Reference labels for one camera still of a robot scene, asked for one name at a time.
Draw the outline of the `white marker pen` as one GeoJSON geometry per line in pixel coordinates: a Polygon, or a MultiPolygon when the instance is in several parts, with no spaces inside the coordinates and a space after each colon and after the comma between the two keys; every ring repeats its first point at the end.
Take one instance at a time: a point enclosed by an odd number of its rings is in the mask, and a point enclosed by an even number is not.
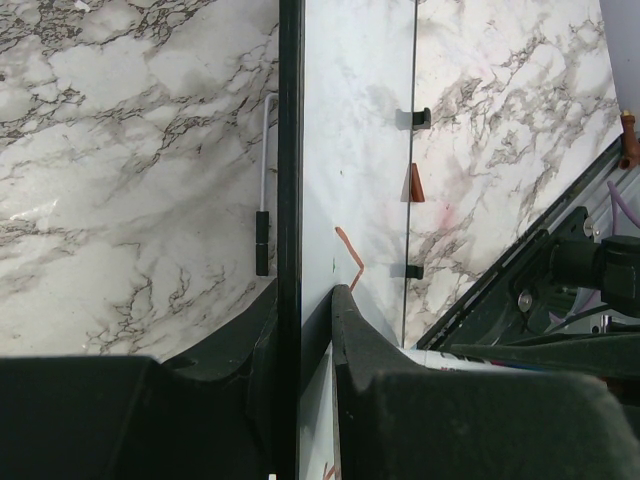
{"type": "Polygon", "coordinates": [[[414,363],[431,370],[479,371],[487,366],[487,364],[483,362],[459,359],[444,352],[406,349],[402,349],[401,352],[414,363]]]}

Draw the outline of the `black framed whiteboard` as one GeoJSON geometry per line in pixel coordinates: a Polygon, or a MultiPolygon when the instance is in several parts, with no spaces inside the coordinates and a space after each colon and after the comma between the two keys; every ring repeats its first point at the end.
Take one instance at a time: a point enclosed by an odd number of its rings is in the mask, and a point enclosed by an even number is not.
{"type": "Polygon", "coordinates": [[[405,341],[418,5],[279,5],[278,390],[287,479],[334,479],[331,297],[405,341]]]}

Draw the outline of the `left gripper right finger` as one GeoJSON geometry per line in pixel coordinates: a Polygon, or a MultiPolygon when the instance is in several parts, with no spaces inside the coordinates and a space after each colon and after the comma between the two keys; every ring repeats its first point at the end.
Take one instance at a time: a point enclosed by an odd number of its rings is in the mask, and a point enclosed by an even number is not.
{"type": "Polygon", "coordinates": [[[441,371],[403,354],[332,293],[345,479],[635,479],[639,442],[601,381],[441,371]]]}

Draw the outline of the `brown marker cap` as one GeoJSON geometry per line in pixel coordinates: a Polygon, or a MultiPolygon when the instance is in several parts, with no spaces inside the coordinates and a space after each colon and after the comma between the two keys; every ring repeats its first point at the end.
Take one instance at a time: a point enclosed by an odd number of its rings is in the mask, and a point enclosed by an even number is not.
{"type": "Polygon", "coordinates": [[[404,203],[424,203],[425,194],[422,186],[418,165],[411,163],[407,170],[406,179],[403,184],[401,200],[404,203]]]}

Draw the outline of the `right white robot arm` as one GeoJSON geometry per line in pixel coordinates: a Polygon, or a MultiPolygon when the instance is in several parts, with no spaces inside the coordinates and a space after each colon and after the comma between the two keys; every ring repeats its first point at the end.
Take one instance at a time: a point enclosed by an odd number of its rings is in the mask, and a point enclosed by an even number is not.
{"type": "Polygon", "coordinates": [[[586,208],[574,209],[556,230],[543,232],[541,245],[516,271],[511,292],[525,321],[543,311],[560,319],[548,329],[556,332],[607,310],[639,316],[639,239],[612,235],[597,242],[585,232],[589,220],[586,208]],[[564,312],[558,296],[581,289],[598,292],[600,304],[564,312]]]}

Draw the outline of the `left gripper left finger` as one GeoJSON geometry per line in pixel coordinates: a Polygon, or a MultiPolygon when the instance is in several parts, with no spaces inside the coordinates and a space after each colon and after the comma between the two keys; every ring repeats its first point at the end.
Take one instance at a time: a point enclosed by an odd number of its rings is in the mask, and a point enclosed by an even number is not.
{"type": "Polygon", "coordinates": [[[1,362],[5,479],[265,479],[277,287],[193,347],[1,362]]]}

